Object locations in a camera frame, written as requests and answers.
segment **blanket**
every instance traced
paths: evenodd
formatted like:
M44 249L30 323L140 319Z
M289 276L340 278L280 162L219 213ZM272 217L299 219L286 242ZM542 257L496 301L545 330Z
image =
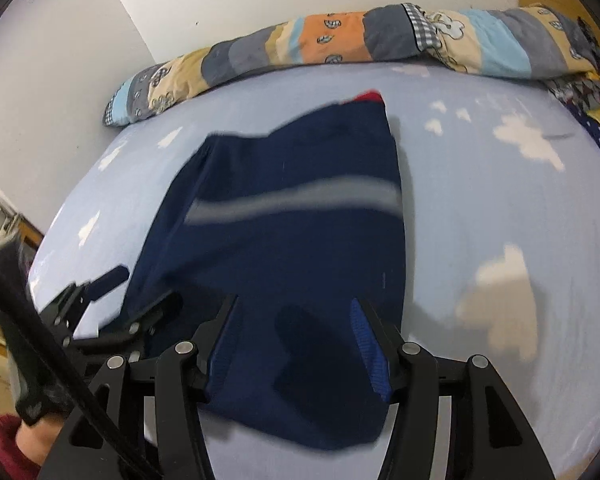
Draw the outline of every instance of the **blanket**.
M437 10L427 18L440 40L429 53L458 72L544 80L594 69L576 23L545 7Z
M551 93L564 104L589 133L600 150L600 46L589 25L578 19L578 27L589 43L595 70L546 81Z
M305 16L142 70L110 99L103 122L126 126L247 75L304 64L395 61L436 46L436 29L413 4Z
M367 298L399 327L405 261L396 145L371 94L267 137L207 137L166 193L105 331L176 290L184 307L149 341L157 355L237 294L232 333L210 359L209 410L317 449L369 443L387 405L350 304Z

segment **light blue bedsheet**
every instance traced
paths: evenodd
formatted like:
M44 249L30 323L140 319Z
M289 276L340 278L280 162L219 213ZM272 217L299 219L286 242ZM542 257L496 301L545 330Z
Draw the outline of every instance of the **light blue bedsheet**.
M180 104L123 130L67 198L30 274L36 306L117 264L133 270L172 178L208 133L266 132L371 88L400 158L402 333L435 355L487 355L559 474L600 447L600 153L543 88L421 62L320 66ZM115 317L123 294L92 304L80 332ZM226 480L375 478L391 424L374 446L325 454L203 417ZM442 412L433 478L445 427Z

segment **pillow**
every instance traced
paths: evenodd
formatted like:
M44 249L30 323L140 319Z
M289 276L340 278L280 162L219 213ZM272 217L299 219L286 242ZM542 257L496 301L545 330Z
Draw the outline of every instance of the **pillow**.
M545 7L437 10L427 18L440 40L429 53L458 72L551 79L595 70L578 25Z
M142 70L113 95L103 122L142 121L248 75L308 64L396 61L439 46L435 27L413 4L305 16Z

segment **red sleeve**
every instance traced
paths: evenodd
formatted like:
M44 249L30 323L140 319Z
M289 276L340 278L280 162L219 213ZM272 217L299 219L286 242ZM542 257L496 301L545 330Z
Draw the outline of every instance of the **red sleeve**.
M352 101L373 101L384 104L384 100L378 90L368 90L352 99Z
M36 480L40 466L33 463L16 446L21 420L14 415L0 415L0 462L13 480Z

